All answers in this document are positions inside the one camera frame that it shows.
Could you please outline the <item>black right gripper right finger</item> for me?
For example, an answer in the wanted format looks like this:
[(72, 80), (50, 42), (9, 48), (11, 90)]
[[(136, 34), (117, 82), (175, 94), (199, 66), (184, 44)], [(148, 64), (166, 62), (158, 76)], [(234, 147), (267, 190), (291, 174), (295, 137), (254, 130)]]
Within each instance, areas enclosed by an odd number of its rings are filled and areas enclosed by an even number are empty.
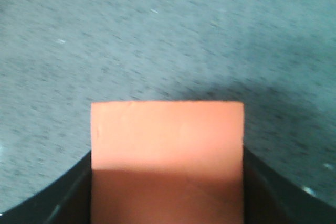
[(248, 148), (243, 153), (244, 223), (335, 223), (335, 207), (281, 176)]

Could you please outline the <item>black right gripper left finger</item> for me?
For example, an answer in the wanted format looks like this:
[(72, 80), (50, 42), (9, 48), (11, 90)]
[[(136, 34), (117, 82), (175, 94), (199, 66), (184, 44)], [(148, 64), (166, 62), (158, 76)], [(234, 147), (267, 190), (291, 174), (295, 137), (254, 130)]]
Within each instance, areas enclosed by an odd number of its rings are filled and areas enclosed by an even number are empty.
[(91, 153), (48, 187), (1, 215), (1, 223), (91, 223)]

